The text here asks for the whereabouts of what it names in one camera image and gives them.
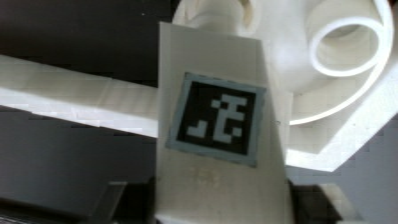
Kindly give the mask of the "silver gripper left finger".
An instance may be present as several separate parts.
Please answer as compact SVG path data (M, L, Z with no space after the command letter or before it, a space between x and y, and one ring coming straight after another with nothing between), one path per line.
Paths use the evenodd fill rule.
M94 211L78 224L156 224L152 184L110 182Z

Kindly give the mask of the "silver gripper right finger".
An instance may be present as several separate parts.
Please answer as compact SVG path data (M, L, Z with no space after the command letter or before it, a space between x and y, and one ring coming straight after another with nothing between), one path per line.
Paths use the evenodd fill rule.
M367 224L339 186L289 184L294 224Z

